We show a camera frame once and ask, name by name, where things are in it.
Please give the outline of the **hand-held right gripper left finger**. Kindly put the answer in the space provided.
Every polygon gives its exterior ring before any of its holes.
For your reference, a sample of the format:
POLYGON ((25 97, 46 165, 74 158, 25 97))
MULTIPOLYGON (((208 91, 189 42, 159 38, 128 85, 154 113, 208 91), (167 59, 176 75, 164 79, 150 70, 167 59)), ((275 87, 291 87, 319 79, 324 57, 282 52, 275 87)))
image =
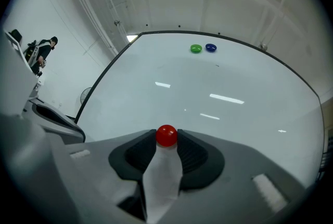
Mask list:
POLYGON ((144 223, 143 175, 156 153, 154 130, 64 144, 49 135, 55 223, 144 223))

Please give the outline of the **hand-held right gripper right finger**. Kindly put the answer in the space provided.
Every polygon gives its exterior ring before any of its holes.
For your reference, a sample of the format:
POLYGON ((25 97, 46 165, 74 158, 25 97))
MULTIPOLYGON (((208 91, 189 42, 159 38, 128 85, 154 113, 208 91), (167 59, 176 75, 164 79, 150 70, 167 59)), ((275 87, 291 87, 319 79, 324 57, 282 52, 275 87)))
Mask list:
POLYGON ((183 176, 161 223, 276 223, 305 188, 256 149, 178 131, 183 176))

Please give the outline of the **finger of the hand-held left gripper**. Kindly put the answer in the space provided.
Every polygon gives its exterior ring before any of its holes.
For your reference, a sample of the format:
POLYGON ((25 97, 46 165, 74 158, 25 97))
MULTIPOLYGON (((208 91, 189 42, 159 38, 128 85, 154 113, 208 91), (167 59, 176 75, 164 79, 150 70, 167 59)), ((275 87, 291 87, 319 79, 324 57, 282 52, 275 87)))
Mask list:
POLYGON ((47 133, 60 136, 64 144, 85 142, 84 131, 71 118, 40 98, 26 102, 22 117, 40 125, 47 133))

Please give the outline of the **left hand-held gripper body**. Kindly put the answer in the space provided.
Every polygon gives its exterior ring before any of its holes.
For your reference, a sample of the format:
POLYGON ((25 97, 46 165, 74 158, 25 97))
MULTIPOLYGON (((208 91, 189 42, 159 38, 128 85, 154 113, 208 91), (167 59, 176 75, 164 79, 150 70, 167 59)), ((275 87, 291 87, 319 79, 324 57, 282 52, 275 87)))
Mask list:
POLYGON ((26 62, 20 45, 1 32, 1 114, 31 117, 33 101, 43 84, 26 62))

